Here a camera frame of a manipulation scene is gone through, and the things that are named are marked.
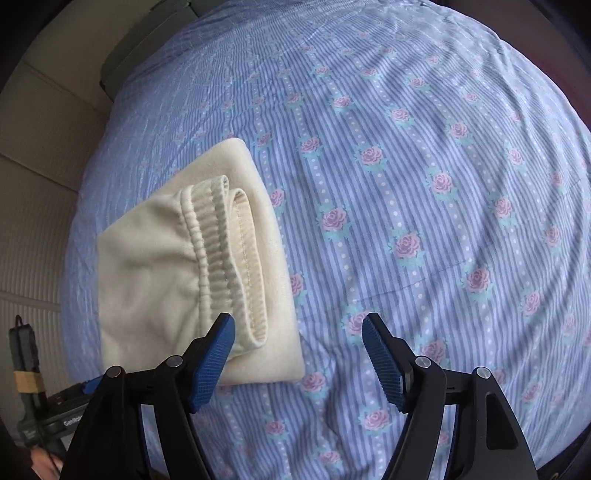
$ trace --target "pink rose print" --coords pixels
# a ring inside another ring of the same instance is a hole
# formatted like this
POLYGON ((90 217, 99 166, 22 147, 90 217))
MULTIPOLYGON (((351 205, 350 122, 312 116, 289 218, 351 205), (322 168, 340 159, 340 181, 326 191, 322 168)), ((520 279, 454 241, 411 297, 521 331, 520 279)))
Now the pink rose print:
POLYGON ((373 77, 378 74, 378 71, 374 68, 361 70, 361 75, 364 77, 373 77))
POLYGON ((435 340, 421 347, 421 355, 429 357, 437 364, 445 360, 445 354, 445 343, 441 340, 435 340))
POLYGON ((304 290, 304 277, 299 273, 290 275, 291 294, 297 297, 304 290))
POLYGON ((560 243, 560 230, 557 226, 551 226, 544 232, 546 245, 550 248, 557 247, 560 243))
POLYGON ((226 480, 234 476, 234 471, 230 467, 228 467, 228 465, 226 465, 217 472, 217 476, 218 478, 226 480))
POLYGON ((433 193, 450 193, 452 188, 452 178, 447 173, 441 172, 431 177, 431 189, 433 193))
POLYGON ((499 385, 504 384, 507 380, 507 375, 505 372, 503 372, 503 370, 493 370, 491 373, 499 385))
POLYGON ((333 107, 335 107, 335 108, 345 108, 346 106, 349 106, 350 104, 351 104, 351 98, 349 98, 347 96, 335 98, 333 100, 333 107))
POLYGON ((427 84, 424 79, 422 78, 413 78, 410 80, 410 86, 414 88, 420 88, 427 84))
POLYGON ((271 192, 269 198, 273 207, 279 207, 283 203, 283 200, 285 200, 285 191, 283 189, 275 189, 271 192))
POLYGON ((453 138, 466 138, 468 136, 468 127, 464 122, 456 122, 449 128, 453 138))
POLYGON ((497 218, 507 218, 512 211, 511 201, 507 197, 501 197, 495 202, 495 216, 497 218))
POLYGON ((375 410, 365 417, 363 427, 366 430, 380 430, 390 423, 390 414, 386 410, 375 410))
POLYGON ((397 108, 390 112, 390 118, 395 122, 405 122, 410 118, 410 113, 405 108, 397 108))
POLYGON ((555 187, 561 187, 563 185, 562 174, 559 171, 554 171, 550 174, 550 181, 555 187))
POLYGON ((218 397, 228 397, 232 395, 232 386, 223 385, 221 387, 216 387, 216 394, 218 397))
POLYGON ((524 402, 530 403, 534 401, 542 390, 542 385, 539 383, 534 383, 530 385, 525 393, 523 394, 522 398, 524 402))
POLYGON ((507 155, 509 157, 510 162, 513 165, 523 164, 523 157, 521 156, 521 151, 519 150, 519 148, 510 148, 507 151, 507 155))
POLYGON ((320 372, 306 375, 301 381, 301 387, 305 392, 317 393, 326 385, 326 377, 320 372))
POLYGON ((290 93, 287 96, 286 101, 287 101, 287 103, 297 103, 300 101, 300 99, 301 99, 301 93, 294 92, 294 93, 290 93))
POLYGON ((478 101, 478 95, 475 93, 472 93, 472 92, 465 94, 464 98, 466 99, 467 102, 477 102, 478 101))
POLYGON ((363 165, 377 165, 384 157, 379 147, 369 147, 361 152, 361 163, 363 165))
POLYGON ((265 423, 265 432, 269 435, 279 436, 285 433, 285 425, 279 420, 268 421, 265 423))
POLYGON ((339 452, 323 452, 318 455, 318 460, 322 463, 338 463, 340 461, 340 454, 339 452))
POLYGON ((559 405, 562 405, 565 396, 566 392, 564 390, 558 390, 552 397, 552 400, 550 400, 550 405, 552 405, 553 407, 558 407, 559 405))
POLYGON ((416 233, 405 233, 396 240, 396 254, 400 258, 412 258, 417 256, 421 249, 421 239, 416 233))
POLYGON ((447 432, 440 432, 437 439, 437 446, 447 445, 449 443, 449 434, 447 432))
POLYGON ((305 140, 300 145, 300 151, 302 153, 312 153, 312 152, 315 152, 316 150, 318 150, 319 146, 320 146, 320 138, 312 137, 312 138, 309 138, 308 140, 305 140))
POLYGON ((591 346, 591 330, 585 334, 585 337, 583 338, 583 346, 591 346))
POLYGON ((271 139, 271 132, 265 132, 256 141, 256 146, 263 147, 264 145, 267 145, 269 143, 270 139, 271 139))
POLYGON ((484 267, 472 270, 466 276, 466 289, 471 293, 482 293, 490 284, 491 274, 484 267))
POLYGON ((341 208, 333 208, 322 216, 322 227, 329 232, 336 232, 347 223, 347 213, 341 208))
POLYGON ((526 295, 523 302, 523 315, 526 317, 535 315, 535 313, 540 308, 541 299, 540 292, 537 290, 533 291, 529 295, 526 295))
POLYGON ((574 334, 574 331, 577 328, 577 323, 574 319, 574 315, 573 314, 568 314, 566 316, 566 318, 564 319, 564 323, 562 325, 562 334, 564 336, 571 336, 572 334, 574 334))
POLYGON ((364 312, 357 312, 349 317, 347 324, 347 331, 350 335, 361 335, 361 327, 363 326, 363 319, 367 317, 369 310, 364 312))
POLYGON ((518 112, 517 110, 511 112, 509 118, 511 118, 511 120, 513 120, 514 122, 522 122, 525 119, 523 114, 521 112, 518 112))

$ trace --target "bed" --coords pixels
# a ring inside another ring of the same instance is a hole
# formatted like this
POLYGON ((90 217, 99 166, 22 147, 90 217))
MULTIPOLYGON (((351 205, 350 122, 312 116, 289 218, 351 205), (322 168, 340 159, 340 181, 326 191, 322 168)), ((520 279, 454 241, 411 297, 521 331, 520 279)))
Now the bed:
POLYGON ((589 424, 589 130, 494 32, 419 0, 229 1, 134 71, 70 233, 73 380, 102 373, 98 235, 227 137, 275 208, 307 371, 195 415, 218 478, 381 477, 404 416, 362 346, 371 311, 445 368, 488 367, 538 467, 589 424))

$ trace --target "cable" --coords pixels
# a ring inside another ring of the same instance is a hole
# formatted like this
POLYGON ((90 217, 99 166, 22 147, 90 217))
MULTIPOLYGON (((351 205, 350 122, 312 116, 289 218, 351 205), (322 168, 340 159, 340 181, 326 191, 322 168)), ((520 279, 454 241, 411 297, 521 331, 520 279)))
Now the cable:
MULTIPOLYGON (((18 356, 20 358, 22 367, 23 368, 26 368, 26 365, 25 365, 25 356, 24 356, 24 354, 22 352, 21 334, 19 332, 19 328, 22 327, 22 326, 23 326, 23 324, 22 324, 22 318, 21 318, 20 315, 17 315, 16 318, 14 319, 14 328, 17 330, 18 356)), ((37 429, 37 435, 39 436, 39 439, 41 440, 41 447, 43 447, 43 451, 45 451, 45 453, 49 457, 49 460, 51 460, 51 464, 53 465, 53 468, 55 469, 55 471, 57 473, 57 477, 59 478, 60 475, 61 475, 61 470, 57 467, 56 462, 54 461, 53 456, 51 455, 51 453, 49 452, 49 450, 47 450, 47 445, 45 443, 45 439, 43 438, 43 434, 41 433, 41 427, 40 427, 39 422, 37 420, 37 415, 33 414, 33 420, 35 420, 35 428, 37 429)))

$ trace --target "screw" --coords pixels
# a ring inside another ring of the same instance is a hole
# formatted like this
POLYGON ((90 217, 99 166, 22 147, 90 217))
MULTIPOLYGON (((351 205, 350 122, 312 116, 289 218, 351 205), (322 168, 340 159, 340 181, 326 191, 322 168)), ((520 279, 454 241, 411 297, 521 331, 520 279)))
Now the screw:
POLYGON ((414 362, 422 368, 429 368, 431 366, 431 361, 426 356, 418 356, 414 362))
POLYGON ((116 378, 121 375, 121 367, 119 365, 114 365, 109 367, 107 370, 107 377, 109 378, 116 378))
POLYGON ((476 369, 476 375, 478 375, 481 378, 490 378, 491 371, 488 370, 486 367, 478 367, 476 369))
POLYGON ((169 356, 166 359, 166 364, 171 368, 176 368, 183 364, 183 357, 180 355, 169 356))

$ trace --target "folded cloth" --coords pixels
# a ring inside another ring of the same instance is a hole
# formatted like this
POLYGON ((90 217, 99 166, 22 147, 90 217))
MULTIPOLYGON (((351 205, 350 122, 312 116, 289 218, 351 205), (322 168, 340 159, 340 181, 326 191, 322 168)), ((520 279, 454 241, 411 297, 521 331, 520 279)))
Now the folded cloth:
POLYGON ((105 230, 98 250, 105 368, 154 368, 228 312, 236 342, 222 384, 303 376, 281 235, 241 140, 193 161, 105 230))

